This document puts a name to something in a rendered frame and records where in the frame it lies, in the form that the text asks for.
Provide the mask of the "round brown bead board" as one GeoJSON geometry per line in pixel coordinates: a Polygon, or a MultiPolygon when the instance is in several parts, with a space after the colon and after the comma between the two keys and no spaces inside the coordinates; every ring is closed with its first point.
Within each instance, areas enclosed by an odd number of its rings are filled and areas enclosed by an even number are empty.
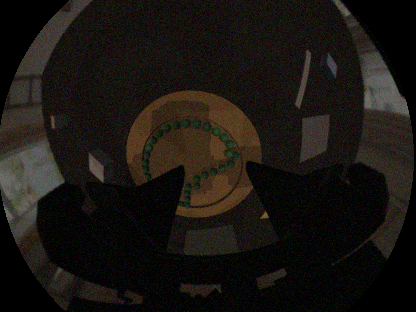
{"type": "Polygon", "coordinates": [[[127,163],[132,179],[136,185],[143,185],[147,173],[143,172],[145,165],[144,153],[148,152],[145,145],[149,144],[152,136],[156,137],[157,129],[163,131],[164,125],[172,125],[173,121],[188,119],[189,127],[171,128],[153,144],[153,151],[148,157],[149,175],[151,180],[184,165],[185,177],[183,192],[180,200],[185,201],[185,184],[195,185],[193,177],[209,169],[219,169],[219,165],[227,165],[232,157],[225,156],[229,149],[227,143],[221,143],[220,135],[227,133],[228,141],[235,143],[233,152],[239,153],[235,167],[227,167],[227,171],[217,171],[215,176],[201,177],[200,189],[192,187],[191,209],[177,205],[176,215],[189,217],[215,216],[227,212],[245,199],[252,191],[253,185],[249,180],[247,161],[261,164],[261,145],[259,136],[253,128],[251,120],[240,111],[235,104],[229,103],[224,97],[201,91],[179,91],[159,97],[141,111],[129,131],[127,141],[127,163]],[[211,128],[219,127],[220,135],[213,136],[211,129],[204,131],[193,127],[192,123],[200,120],[201,124],[211,123],[211,128]]]}

